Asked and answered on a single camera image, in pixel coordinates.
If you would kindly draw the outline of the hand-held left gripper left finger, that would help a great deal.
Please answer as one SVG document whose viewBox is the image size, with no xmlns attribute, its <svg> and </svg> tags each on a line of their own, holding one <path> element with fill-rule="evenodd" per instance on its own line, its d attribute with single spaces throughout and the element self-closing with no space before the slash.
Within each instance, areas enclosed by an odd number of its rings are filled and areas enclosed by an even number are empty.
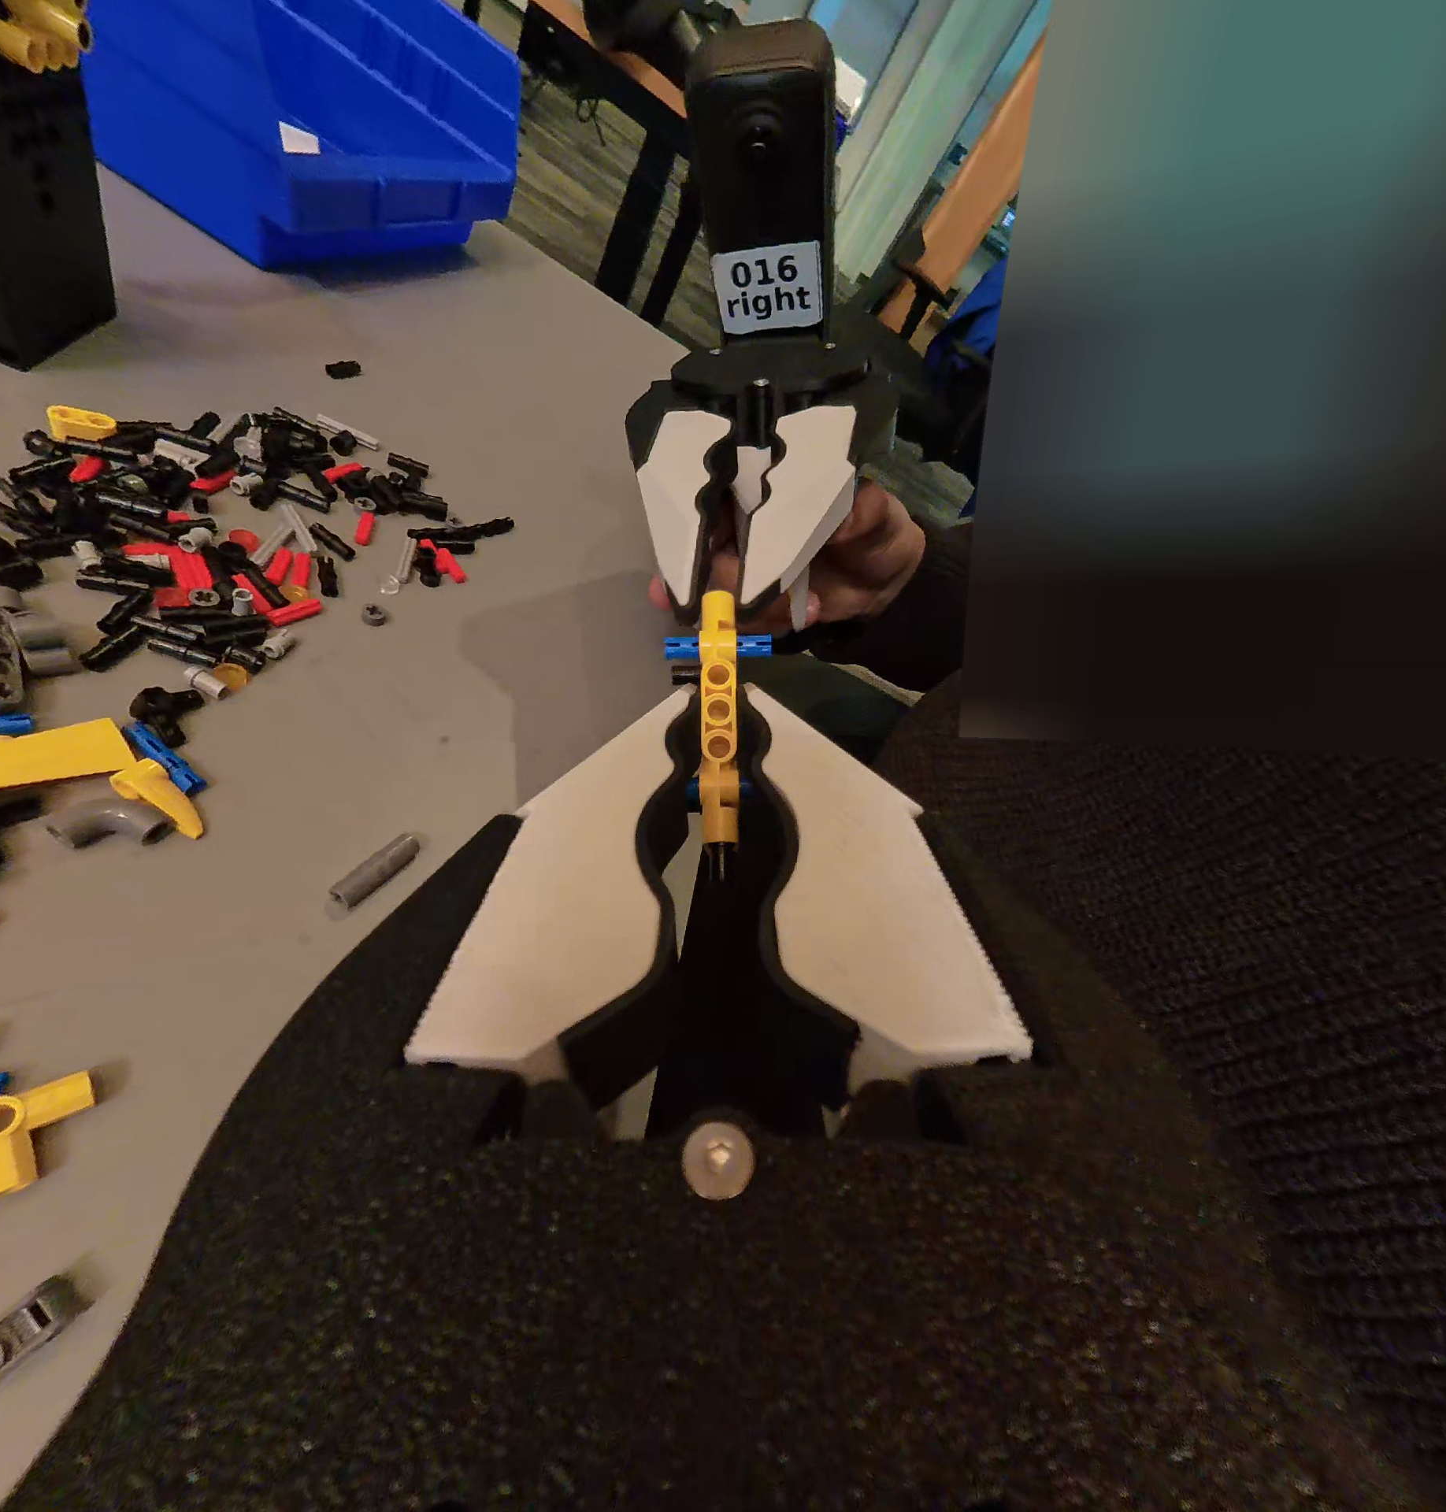
<svg viewBox="0 0 1446 1512">
<path fill-rule="evenodd" d="M 510 814 L 510 839 L 406 1043 L 410 1066 L 572 1083 L 590 1106 L 659 1068 L 681 1009 L 675 899 L 693 695 L 670 693 Z"/>
</svg>

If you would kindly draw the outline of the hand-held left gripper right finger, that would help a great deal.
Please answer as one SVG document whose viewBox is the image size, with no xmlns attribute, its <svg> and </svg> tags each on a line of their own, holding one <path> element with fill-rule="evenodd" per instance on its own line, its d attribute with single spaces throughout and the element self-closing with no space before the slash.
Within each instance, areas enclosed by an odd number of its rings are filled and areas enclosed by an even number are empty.
<svg viewBox="0 0 1446 1512">
<path fill-rule="evenodd" d="M 755 782 L 784 814 L 785 871 L 762 952 L 810 1022 L 812 1093 L 1024 1066 L 1036 1043 L 967 919 L 923 807 L 763 690 Z"/>
</svg>

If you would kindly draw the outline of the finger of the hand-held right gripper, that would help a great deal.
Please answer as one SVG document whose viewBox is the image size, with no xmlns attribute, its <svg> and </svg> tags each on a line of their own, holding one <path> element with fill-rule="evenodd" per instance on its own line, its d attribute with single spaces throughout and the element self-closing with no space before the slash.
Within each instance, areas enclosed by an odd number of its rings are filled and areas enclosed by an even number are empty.
<svg viewBox="0 0 1446 1512">
<path fill-rule="evenodd" d="M 634 469 L 659 575 L 675 619 L 698 625 L 707 590 L 715 474 L 710 455 L 731 442 L 729 418 L 660 407 L 634 418 Z"/>
<path fill-rule="evenodd" d="M 847 521 L 858 492 L 854 422 L 850 406 L 816 406 L 779 420 L 784 457 L 763 474 L 763 501 L 739 531 L 741 617 L 758 617 L 788 593 Z"/>
</svg>

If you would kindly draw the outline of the yellow brick assembly blue pins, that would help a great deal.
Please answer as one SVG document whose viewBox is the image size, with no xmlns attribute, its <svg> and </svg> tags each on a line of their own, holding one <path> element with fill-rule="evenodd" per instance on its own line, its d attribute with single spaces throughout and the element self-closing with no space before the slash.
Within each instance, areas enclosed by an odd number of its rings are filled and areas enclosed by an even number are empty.
<svg viewBox="0 0 1446 1512">
<path fill-rule="evenodd" d="M 699 763 L 695 776 L 702 855 L 710 879 L 725 884 L 739 847 L 739 813 L 747 782 L 739 776 L 739 661 L 774 652 L 774 639 L 739 634 L 737 598 L 710 590 L 699 602 L 695 635 L 665 641 L 675 688 L 698 693 Z"/>
</svg>

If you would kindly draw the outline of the pile of mixed toy bricks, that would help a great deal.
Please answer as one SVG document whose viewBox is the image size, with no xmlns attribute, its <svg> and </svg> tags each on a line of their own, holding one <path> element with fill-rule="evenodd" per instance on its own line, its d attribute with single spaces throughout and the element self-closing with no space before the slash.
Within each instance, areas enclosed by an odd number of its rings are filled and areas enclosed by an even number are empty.
<svg viewBox="0 0 1446 1512">
<path fill-rule="evenodd" d="M 10 596 L 0 596 L 0 868 L 8 862 L 2 833 L 40 817 L 44 791 L 103 781 L 108 791 L 64 807 L 53 834 L 84 850 L 108 838 L 156 845 L 168 834 L 202 839 L 206 833 L 197 797 L 206 791 L 181 757 L 184 717 L 228 698 L 211 667 L 191 665 L 188 688 L 146 688 L 121 725 L 98 717 L 40 730 L 29 712 L 29 679 L 64 669 L 108 669 L 143 644 L 156 644 L 136 619 L 89 652 L 72 655 L 60 634 L 40 635 Z"/>
</svg>

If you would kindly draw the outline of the person's right hand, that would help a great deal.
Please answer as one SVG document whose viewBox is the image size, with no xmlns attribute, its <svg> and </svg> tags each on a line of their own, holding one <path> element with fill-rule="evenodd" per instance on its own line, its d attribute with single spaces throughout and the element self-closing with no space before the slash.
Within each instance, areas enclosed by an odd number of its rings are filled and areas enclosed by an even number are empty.
<svg viewBox="0 0 1446 1512">
<path fill-rule="evenodd" d="M 868 624 L 908 587 L 925 555 L 925 532 L 880 480 L 854 484 L 844 521 L 807 563 L 806 590 L 794 592 L 796 634 Z"/>
</svg>

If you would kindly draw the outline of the wooden desk black legs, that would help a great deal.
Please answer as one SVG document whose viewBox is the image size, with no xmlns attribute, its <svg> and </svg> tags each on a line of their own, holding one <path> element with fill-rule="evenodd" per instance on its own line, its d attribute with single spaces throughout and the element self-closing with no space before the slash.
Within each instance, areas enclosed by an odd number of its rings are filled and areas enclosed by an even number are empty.
<svg viewBox="0 0 1446 1512">
<path fill-rule="evenodd" d="M 574 100 L 612 102 L 639 125 L 639 158 L 596 267 L 596 290 L 629 304 L 674 170 L 690 163 L 693 139 L 681 87 L 634 46 L 609 46 L 607 40 L 605 29 L 593 29 L 582 3 L 525 3 L 519 60 Z"/>
<path fill-rule="evenodd" d="M 922 236 L 913 241 L 915 255 L 895 257 L 902 279 L 876 320 L 912 343 L 922 341 L 919 332 L 935 304 L 946 310 L 947 301 L 958 301 L 958 274 L 1016 197 L 1043 50 L 1046 31 L 1039 35 L 1032 56 L 997 102 L 952 183 L 923 219 Z"/>
</svg>

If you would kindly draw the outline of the dark grey axle connector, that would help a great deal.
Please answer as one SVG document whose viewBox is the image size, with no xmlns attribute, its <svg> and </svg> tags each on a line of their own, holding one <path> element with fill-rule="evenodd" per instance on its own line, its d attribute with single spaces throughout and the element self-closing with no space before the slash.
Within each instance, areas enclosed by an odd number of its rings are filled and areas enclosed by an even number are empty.
<svg viewBox="0 0 1446 1512">
<path fill-rule="evenodd" d="M 399 879 L 421 856 L 421 850 L 422 839 L 415 833 L 404 833 L 378 847 L 329 885 L 328 912 L 341 919 L 356 910 L 367 899 Z"/>
</svg>

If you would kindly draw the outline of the blue jacket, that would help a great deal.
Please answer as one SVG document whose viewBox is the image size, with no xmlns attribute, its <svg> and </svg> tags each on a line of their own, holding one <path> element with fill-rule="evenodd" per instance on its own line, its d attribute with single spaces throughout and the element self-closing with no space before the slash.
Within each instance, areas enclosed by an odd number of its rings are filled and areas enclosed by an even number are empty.
<svg viewBox="0 0 1446 1512">
<path fill-rule="evenodd" d="M 923 368 L 941 395 L 952 395 L 955 388 L 978 377 L 978 368 L 990 364 L 997 343 L 1004 279 L 1008 255 L 1000 255 L 931 339 Z"/>
</svg>

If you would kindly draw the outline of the person's black sweater torso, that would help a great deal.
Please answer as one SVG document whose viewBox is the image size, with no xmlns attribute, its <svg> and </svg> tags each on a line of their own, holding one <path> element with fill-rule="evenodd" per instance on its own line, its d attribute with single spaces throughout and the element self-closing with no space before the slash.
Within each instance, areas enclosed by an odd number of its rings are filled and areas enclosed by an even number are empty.
<svg viewBox="0 0 1446 1512">
<path fill-rule="evenodd" d="M 876 771 L 1139 1011 L 1446 1509 L 1446 763 L 962 739 Z"/>
</svg>

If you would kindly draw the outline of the blue storage bin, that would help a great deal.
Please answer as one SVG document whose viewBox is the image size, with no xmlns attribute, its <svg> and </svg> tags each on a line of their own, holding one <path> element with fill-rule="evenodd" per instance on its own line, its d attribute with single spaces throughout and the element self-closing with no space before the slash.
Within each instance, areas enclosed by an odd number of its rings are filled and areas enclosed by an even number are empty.
<svg viewBox="0 0 1446 1512">
<path fill-rule="evenodd" d="M 448 3 L 98 3 L 100 164 L 262 271 L 465 245 L 519 171 L 515 53 Z"/>
</svg>

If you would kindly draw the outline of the pile of black red pins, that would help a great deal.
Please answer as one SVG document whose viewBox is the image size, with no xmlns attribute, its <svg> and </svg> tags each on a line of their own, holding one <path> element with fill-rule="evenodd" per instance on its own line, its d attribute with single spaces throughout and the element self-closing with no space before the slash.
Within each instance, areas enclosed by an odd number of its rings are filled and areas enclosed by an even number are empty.
<svg viewBox="0 0 1446 1512">
<path fill-rule="evenodd" d="M 49 406 L 0 474 L 0 715 L 23 684 L 172 658 L 221 698 L 345 596 L 341 570 L 393 544 L 362 619 L 466 581 L 465 560 L 515 531 L 461 519 L 429 463 L 362 428 L 288 407 L 188 425 Z"/>
</svg>

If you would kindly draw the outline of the yellow angled connector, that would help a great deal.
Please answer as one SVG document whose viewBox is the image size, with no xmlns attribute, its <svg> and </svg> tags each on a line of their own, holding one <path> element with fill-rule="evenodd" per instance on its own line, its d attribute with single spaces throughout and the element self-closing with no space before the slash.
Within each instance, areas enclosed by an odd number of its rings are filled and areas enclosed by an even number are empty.
<svg viewBox="0 0 1446 1512">
<path fill-rule="evenodd" d="M 78 1071 L 19 1093 L 0 1093 L 0 1198 L 40 1180 L 34 1135 L 96 1104 L 92 1071 Z"/>
</svg>

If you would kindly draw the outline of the grey perforated beam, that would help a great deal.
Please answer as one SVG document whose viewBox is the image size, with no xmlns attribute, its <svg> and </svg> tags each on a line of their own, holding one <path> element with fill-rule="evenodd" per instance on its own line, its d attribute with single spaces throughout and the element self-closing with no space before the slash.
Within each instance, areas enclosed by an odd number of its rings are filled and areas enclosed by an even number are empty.
<svg viewBox="0 0 1446 1512">
<path fill-rule="evenodd" d="M 55 1273 L 0 1315 L 0 1384 L 44 1352 L 86 1309 L 78 1284 L 69 1273 Z"/>
</svg>

